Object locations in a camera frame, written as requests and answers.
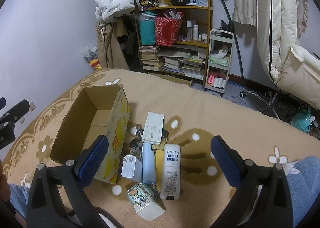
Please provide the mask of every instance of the light blue tube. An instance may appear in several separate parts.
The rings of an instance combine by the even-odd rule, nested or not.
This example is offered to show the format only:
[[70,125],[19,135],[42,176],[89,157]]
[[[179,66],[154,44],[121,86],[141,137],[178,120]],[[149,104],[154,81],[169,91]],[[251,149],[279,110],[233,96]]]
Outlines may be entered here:
[[146,142],[142,145],[142,179],[145,184],[156,182],[155,153]]

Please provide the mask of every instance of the metal bolt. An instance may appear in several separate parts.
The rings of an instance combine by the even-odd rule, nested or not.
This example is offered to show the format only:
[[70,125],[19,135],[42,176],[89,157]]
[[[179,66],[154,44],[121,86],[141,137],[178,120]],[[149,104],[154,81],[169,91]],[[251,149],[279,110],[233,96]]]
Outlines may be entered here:
[[40,163],[38,166],[37,166],[37,169],[38,170],[42,170],[44,168],[44,164],[43,163]]
[[247,166],[252,166],[253,165],[253,161],[252,160],[245,160],[244,162],[245,162],[245,164]]
[[277,164],[276,164],[276,169],[281,170],[281,169],[282,169],[281,164],[277,163]]
[[68,160],[68,161],[66,162],[66,164],[67,164],[68,167],[72,166],[74,163],[75,163],[74,160]]

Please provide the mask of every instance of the rolling cart wheel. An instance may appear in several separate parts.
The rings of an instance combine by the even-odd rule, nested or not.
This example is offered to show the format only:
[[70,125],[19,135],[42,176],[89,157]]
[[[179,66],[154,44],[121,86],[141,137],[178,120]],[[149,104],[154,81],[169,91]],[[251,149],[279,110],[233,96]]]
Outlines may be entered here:
[[286,115],[286,122],[287,123],[290,123],[291,122],[291,117],[289,114]]
[[243,92],[240,92],[240,93],[239,93],[239,96],[240,96],[241,98],[245,98],[246,94],[243,93]]

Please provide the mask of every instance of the cardboard box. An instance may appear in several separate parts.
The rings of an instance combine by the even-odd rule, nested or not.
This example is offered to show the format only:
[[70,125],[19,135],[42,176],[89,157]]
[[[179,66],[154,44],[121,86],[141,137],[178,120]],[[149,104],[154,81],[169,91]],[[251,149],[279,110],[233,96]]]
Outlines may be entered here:
[[122,85],[85,87],[62,121],[50,158],[61,164],[76,159],[103,134],[108,138],[109,150],[95,179],[115,184],[129,116]]

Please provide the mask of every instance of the beige blanket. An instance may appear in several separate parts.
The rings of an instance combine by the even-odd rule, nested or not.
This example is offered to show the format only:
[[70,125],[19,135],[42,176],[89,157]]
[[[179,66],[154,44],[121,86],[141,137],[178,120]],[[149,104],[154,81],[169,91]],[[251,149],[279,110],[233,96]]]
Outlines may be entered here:
[[36,166],[57,165],[49,158],[57,131],[75,97],[84,86],[112,84],[120,80],[131,108],[123,154],[133,139],[130,129],[144,125],[149,111],[165,115],[170,142],[181,146],[181,195],[175,201],[160,201],[166,212],[152,222],[138,216],[125,197],[132,185],[94,180],[85,193],[95,206],[108,211],[125,228],[210,227],[228,204],[234,190],[210,152],[210,141],[221,135],[228,145],[256,164],[320,157],[320,142],[287,123],[233,104],[187,85],[153,75],[122,69],[96,71],[67,90],[17,139],[6,159],[4,173],[9,183],[30,186]]

